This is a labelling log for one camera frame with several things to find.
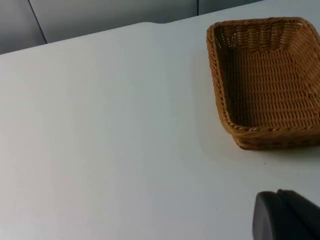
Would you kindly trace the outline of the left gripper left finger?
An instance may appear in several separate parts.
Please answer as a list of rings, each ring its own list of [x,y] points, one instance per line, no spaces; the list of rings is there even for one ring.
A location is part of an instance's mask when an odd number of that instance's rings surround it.
[[[303,225],[276,193],[263,191],[256,195],[252,221],[253,239],[298,240],[303,235]]]

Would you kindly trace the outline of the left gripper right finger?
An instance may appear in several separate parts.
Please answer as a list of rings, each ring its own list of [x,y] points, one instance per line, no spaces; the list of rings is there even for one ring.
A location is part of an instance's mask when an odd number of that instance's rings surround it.
[[[320,207],[293,190],[277,191],[314,240],[320,239]]]

